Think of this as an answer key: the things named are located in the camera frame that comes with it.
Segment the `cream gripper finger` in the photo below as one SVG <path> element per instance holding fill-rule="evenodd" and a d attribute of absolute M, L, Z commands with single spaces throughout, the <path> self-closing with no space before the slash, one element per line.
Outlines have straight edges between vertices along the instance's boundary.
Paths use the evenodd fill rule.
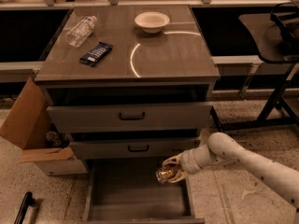
<path fill-rule="evenodd" d="M 180 154 L 172 156 L 172 157 L 166 159 L 165 161 L 163 161 L 162 166 L 163 167 L 166 167 L 166 166 L 180 166 L 180 158 L 181 158 Z"/>
<path fill-rule="evenodd" d="M 178 171 L 175 174 L 171 174 L 166 181 L 168 183 L 177 183 L 180 182 L 188 177 L 188 174 L 184 171 Z"/>

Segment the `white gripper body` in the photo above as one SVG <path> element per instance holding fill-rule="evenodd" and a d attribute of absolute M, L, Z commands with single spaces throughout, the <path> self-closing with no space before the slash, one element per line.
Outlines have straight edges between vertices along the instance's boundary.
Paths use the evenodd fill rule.
<path fill-rule="evenodd" d="M 211 163 L 207 145 L 185 150 L 180 156 L 180 165 L 189 175 L 195 175 Z"/>

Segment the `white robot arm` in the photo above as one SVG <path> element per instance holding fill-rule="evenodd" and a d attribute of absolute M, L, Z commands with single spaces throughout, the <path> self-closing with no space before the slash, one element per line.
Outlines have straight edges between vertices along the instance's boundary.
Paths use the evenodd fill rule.
<path fill-rule="evenodd" d="M 299 172 L 240 146 L 226 133 L 213 133 L 204 144 L 163 161 L 156 171 L 160 183 L 177 183 L 205 167 L 236 162 L 295 208 L 299 224 Z"/>

